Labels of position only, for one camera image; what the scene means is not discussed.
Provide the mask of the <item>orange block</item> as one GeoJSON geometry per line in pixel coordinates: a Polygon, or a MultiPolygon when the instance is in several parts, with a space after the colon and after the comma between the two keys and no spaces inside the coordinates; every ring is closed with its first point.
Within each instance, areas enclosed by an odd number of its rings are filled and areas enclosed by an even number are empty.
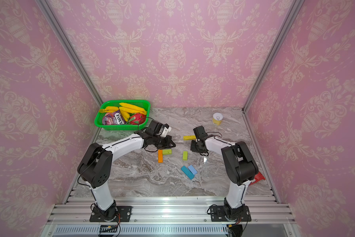
{"type": "Polygon", "coordinates": [[[162,163],[163,162],[163,151],[158,150],[158,162],[162,163]]]}

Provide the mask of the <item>lime green block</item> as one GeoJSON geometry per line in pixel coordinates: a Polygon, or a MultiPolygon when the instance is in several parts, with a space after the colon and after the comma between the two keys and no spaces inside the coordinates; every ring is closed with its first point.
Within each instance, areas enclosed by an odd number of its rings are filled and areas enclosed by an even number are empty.
{"type": "Polygon", "coordinates": [[[183,151],[182,153],[182,160],[187,161],[188,160],[188,151],[183,151]]]}
{"type": "Polygon", "coordinates": [[[172,149],[165,149],[162,151],[163,155],[171,155],[172,154],[172,149]]]}

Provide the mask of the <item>yellow-green long block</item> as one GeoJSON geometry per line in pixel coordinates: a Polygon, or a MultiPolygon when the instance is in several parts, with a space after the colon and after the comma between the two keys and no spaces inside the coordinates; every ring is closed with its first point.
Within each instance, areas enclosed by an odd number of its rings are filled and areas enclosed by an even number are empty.
{"type": "Polygon", "coordinates": [[[196,140],[196,136],[194,136],[194,135],[184,136],[183,140],[196,140]]]}

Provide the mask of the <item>light blue block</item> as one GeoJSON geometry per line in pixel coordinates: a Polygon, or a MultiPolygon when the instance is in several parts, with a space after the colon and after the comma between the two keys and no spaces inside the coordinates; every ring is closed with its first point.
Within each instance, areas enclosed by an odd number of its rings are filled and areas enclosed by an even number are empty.
{"type": "Polygon", "coordinates": [[[189,165],[189,166],[188,166],[188,169],[190,170],[190,172],[191,172],[193,175],[196,175],[196,174],[197,174],[197,170],[196,170],[192,165],[189,165]]]}

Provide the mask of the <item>teal block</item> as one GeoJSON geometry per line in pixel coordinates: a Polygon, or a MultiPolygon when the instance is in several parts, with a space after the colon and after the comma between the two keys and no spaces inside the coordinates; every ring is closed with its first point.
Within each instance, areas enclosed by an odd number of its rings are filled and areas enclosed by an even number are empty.
{"type": "Polygon", "coordinates": [[[192,179],[194,178],[194,174],[193,174],[186,166],[181,167],[181,171],[182,171],[190,180],[192,180],[192,179]]]}

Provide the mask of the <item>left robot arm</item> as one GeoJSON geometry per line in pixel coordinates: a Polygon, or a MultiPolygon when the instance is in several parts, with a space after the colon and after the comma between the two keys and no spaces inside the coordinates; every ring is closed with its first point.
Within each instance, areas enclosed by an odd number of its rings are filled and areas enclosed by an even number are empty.
{"type": "Polygon", "coordinates": [[[131,206],[117,206],[109,189],[108,180],[112,164],[135,150],[154,146],[157,151],[176,146],[169,132],[172,128],[152,120],[148,127],[135,131],[121,140],[104,145],[92,143],[84,154],[77,172],[83,186],[89,187],[94,203],[91,205],[90,222],[129,222],[131,206]]]}

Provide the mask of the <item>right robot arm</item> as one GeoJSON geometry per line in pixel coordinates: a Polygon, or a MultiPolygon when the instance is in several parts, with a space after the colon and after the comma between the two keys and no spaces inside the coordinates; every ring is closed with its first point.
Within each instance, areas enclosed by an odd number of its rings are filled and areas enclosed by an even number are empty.
{"type": "Polygon", "coordinates": [[[191,142],[190,150],[201,156],[210,153],[222,157],[227,176],[230,180],[228,194],[221,206],[225,218],[229,221],[250,222],[251,214],[245,204],[245,196],[250,184],[259,173],[259,167],[243,141],[229,142],[216,135],[210,135],[203,126],[193,129],[195,141],[191,142]]]}

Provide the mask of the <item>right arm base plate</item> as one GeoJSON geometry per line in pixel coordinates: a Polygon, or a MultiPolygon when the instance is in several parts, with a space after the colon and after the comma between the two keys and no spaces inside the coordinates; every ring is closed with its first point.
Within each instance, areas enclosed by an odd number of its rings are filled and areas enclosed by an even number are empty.
{"type": "Polygon", "coordinates": [[[233,216],[227,216],[227,212],[230,214],[230,211],[225,211],[224,206],[211,205],[207,210],[207,214],[210,215],[212,222],[251,222],[251,214],[249,207],[244,205],[236,210],[236,213],[233,216]]]}

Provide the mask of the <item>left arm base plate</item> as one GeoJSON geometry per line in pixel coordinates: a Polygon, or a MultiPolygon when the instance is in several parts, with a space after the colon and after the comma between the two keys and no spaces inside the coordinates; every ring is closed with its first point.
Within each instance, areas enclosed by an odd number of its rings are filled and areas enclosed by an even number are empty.
{"type": "Polygon", "coordinates": [[[102,211],[98,207],[93,207],[90,222],[130,222],[132,216],[132,206],[116,206],[116,209],[110,208],[102,211]]]}

